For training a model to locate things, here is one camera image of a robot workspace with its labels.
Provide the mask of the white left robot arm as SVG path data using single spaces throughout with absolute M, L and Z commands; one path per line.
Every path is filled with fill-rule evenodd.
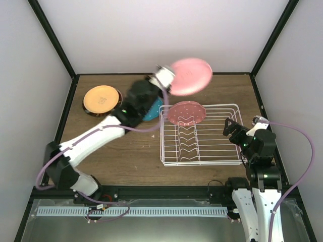
M 91 153 L 129 131 L 145 132 L 146 130 L 138 129 L 137 126 L 142 123 L 159 97 L 165 103 L 169 102 L 170 86 L 170 81 L 162 81 L 156 77 L 137 80 L 127 91 L 122 103 L 99 124 L 67 142 L 48 143 L 45 149 L 46 164 L 42 172 L 53 182 L 50 187 L 57 190 L 76 190 L 84 194 L 91 203 L 99 203 L 103 198 L 103 191 L 99 188 L 98 181 L 76 167 Z

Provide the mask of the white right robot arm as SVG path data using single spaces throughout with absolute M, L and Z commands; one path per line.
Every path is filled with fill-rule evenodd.
M 255 116 L 251 129 L 227 118 L 223 135 L 240 149 L 246 178 L 231 177 L 225 199 L 235 203 L 246 241 L 284 241 L 279 200 L 283 197 L 282 174 L 273 163 L 276 134 L 268 121 Z

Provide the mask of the light pink plate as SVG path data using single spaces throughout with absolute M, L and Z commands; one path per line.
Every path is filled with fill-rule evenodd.
M 171 64 L 171 68 L 175 77 L 170 93 L 174 96 L 188 96 L 201 91 L 213 76 L 211 66 L 199 58 L 180 59 Z

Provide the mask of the dark pink scalloped plate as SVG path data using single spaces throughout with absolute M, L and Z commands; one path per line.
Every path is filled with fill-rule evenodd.
M 193 126 L 206 118 L 206 109 L 198 102 L 182 101 L 168 110 L 167 118 L 174 125 Z

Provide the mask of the teal plate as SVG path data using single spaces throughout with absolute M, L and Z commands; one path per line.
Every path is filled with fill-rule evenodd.
M 163 100 L 158 97 L 154 102 L 146 116 L 143 118 L 144 121 L 151 121 L 159 116 L 159 108 L 163 105 Z

